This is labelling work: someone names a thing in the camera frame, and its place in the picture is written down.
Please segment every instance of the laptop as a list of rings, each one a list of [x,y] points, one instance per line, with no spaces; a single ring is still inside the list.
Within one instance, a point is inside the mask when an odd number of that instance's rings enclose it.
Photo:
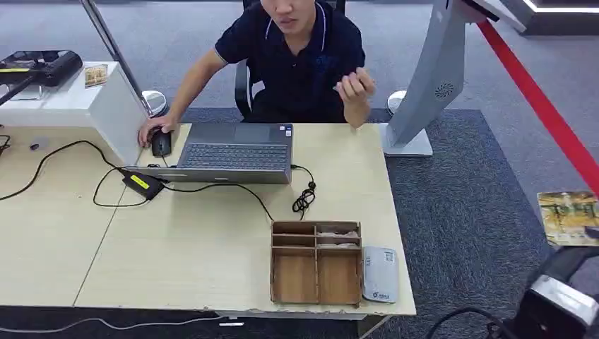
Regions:
[[[170,182],[289,184],[291,124],[192,124],[176,167],[135,167]]]

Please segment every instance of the wooden organizer tray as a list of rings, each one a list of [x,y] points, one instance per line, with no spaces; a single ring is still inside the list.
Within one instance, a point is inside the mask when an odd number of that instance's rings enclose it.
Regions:
[[[322,232],[356,237],[319,235]],[[319,248],[322,244],[355,248]],[[304,304],[354,304],[362,298],[362,239],[359,222],[273,222],[271,300]]]

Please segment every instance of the power adapter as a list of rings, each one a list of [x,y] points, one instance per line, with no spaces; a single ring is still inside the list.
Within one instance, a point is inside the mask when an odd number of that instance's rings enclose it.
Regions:
[[[142,195],[147,200],[152,200],[165,188],[160,181],[149,175],[119,170],[123,174],[123,182],[127,187]]]

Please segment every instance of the man's left hand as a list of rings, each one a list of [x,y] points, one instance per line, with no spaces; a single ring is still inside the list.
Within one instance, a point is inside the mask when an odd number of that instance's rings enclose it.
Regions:
[[[374,94],[372,78],[365,69],[358,67],[356,72],[344,76],[336,89],[343,100],[345,120],[354,127],[363,125],[370,114],[368,97]]]

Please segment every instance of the white cable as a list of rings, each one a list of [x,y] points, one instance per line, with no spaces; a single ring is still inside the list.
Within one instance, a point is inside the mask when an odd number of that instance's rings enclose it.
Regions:
[[[100,323],[105,324],[106,326],[112,328],[113,330],[118,330],[118,331],[125,331],[125,330],[131,330],[132,328],[136,328],[136,327],[145,327],[145,326],[181,326],[181,325],[187,325],[188,323],[195,323],[197,321],[204,321],[204,320],[218,320],[218,319],[222,319],[224,318],[224,316],[218,316],[216,318],[195,318],[192,320],[188,320],[188,321],[183,321],[181,323],[137,323],[135,325],[131,325],[131,326],[125,326],[125,327],[118,327],[118,326],[114,326],[111,325],[110,323],[106,322],[106,320],[101,319],[101,318],[89,318],[89,319],[83,319],[80,321],[77,321],[76,323],[72,323],[71,325],[67,325],[64,326],[63,328],[56,328],[54,330],[19,330],[19,329],[15,329],[15,328],[4,328],[4,327],[0,327],[0,331],[1,332],[9,332],[9,333],[58,333],[58,332],[62,332],[65,330],[68,330],[71,327],[77,326],[80,323],[85,323],[88,321],[99,321]]]

